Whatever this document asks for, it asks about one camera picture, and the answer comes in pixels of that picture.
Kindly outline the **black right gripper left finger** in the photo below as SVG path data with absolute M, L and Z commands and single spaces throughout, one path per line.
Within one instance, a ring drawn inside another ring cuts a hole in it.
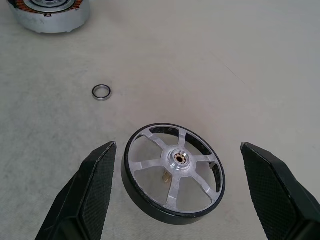
M 117 144 L 93 150 L 56 196 L 38 240 L 99 240 L 111 199 Z

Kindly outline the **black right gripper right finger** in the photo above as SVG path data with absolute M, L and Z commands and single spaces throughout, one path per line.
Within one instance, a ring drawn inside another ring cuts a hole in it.
M 318 240 L 320 204 L 271 152 L 242 142 L 250 196 L 269 240 Z

